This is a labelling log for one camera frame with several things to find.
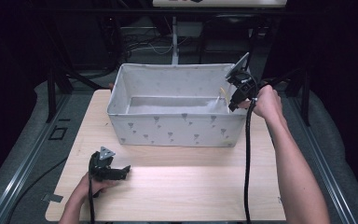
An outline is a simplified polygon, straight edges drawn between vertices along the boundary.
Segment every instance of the finger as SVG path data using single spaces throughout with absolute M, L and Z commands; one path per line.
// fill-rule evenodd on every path
M 113 87 L 115 86 L 115 84 L 113 84 L 112 82 L 109 82 L 109 90 L 112 91 Z
M 238 104 L 238 107 L 247 109 L 247 108 L 249 108 L 250 104 L 251 104 L 250 101 L 242 101 L 240 104 Z
M 104 180 L 103 182 L 103 188 L 111 188 L 116 184 L 115 180 Z

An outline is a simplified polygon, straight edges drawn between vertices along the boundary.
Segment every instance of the fabric storage bin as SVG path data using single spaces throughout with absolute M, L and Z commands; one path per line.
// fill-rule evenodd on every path
M 227 107 L 234 66 L 122 64 L 107 107 L 120 144 L 234 147 L 246 120 Z

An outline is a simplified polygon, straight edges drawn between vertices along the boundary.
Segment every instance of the person's left hand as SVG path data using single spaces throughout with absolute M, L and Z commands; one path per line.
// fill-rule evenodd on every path
M 92 194 L 100 192 L 104 193 L 108 188 L 112 188 L 116 184 L 115 180 L 103 180 L 96 181 L 92 179 Z M 81 198 L 88 198 L 89 195 L 89 172 L 86 172 L 85 175 L 81 178 L 77 187 L 74 190 L 74 194 Z

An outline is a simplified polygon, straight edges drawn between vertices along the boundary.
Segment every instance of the wooden tabletop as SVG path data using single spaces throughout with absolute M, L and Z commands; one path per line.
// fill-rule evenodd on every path
M 153 0 L 154 7 L 285 7 L 287 0 Z
M 62 171 L 46 219 L 57 221 L 90 156 L 101 147 L 116 152 L 112 168 L 131 165 L 126 180 L 94 199 L 101 221 L 245 220 L 245 131 L 235 147 L 151 147 L 121 145 L 106 113 L 110 91 L 96 91 Z M 285 220 L 275 152 L 263 119 L 253 115 L 249 206 L 252 220 Z M 90 220 L 85 203 L 81 220 Z

